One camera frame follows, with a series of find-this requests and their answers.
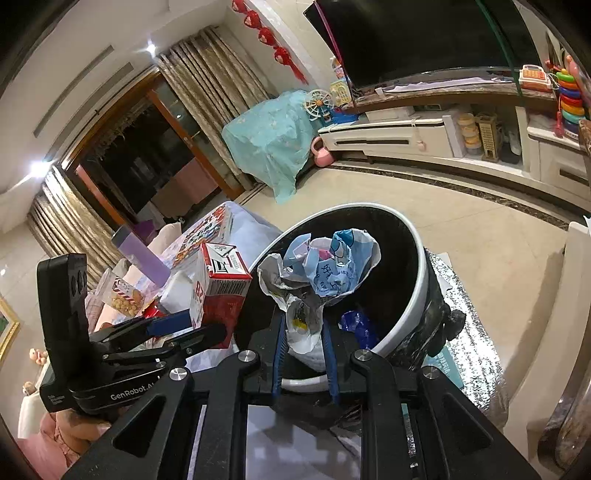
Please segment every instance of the foil mat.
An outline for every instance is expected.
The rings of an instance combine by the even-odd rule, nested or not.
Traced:
[[[509,415],[509,399],[499,355],[458,276],[441,258],[427,252],[437,276],[451,286],[442,292],[445,302],[466,314],[460,335],[447,342],[464,383],[462,392],[501,430]]]

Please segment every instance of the television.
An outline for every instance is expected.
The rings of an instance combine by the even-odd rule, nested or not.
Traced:
[[[509,62],[476,0],[317,1],[356,88],[439,70],[508,70]],[[512,0],[481,2],[499,27],[513,66],[540,64]],[[315,4],[304,15],[336,54]]]

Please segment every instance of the pink kettlebell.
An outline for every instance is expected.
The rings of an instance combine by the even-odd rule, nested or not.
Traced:
[[[318,144],[322,145],[319,150],[317,150],[316,147]],[[316,163],[316,165],[319,167],[327,167],[335,161],[328,149],[324,146],[324,142],[320,137],[316,137],[314,140],[312,140],[310,150],[312,150],[312,153],[316,157],[314,159],[314,163]]]

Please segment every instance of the curtain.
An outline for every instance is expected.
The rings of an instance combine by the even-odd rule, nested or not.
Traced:
[[[158,66],[230,171],[252,188],[221,137],[224,125],[270,98],[251,68],[212,27],[160,55]]]
[[[50,257],[86,254],[89,289],[96,287],[107,267],[113,268],[122,258],[111,243],[113,230],[56,167],[33,200],[27,223]]]

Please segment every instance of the blue plastic bag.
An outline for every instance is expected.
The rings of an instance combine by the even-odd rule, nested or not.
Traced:
[[[360,348],[371,350],[379,342],[374,326],[361,312],[351,310],[344,313],[339,320],[339,326],[345,332],[353,332],[355,334]]]

